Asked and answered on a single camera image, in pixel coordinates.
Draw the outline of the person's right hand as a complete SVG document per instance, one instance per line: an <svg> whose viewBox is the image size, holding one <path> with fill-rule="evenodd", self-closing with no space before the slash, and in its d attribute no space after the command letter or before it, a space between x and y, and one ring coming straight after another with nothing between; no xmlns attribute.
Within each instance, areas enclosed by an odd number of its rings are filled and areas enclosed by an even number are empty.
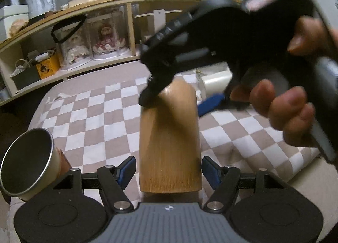
<svg viewBox="0 0 338 243"><path fill-rule="evenodd" d="M299 18L288 52L293 55L309 55L322 50L323 23L307 16ZM277 95L273 83L263 79L253 88L243 85L234 87L230 99L251 103L256 112L269 119L272 128L283 132L283 139L290 146L315 147L309 134L315 117L315 107L307 102L307 95L302 87L296 86Z"/></svg>

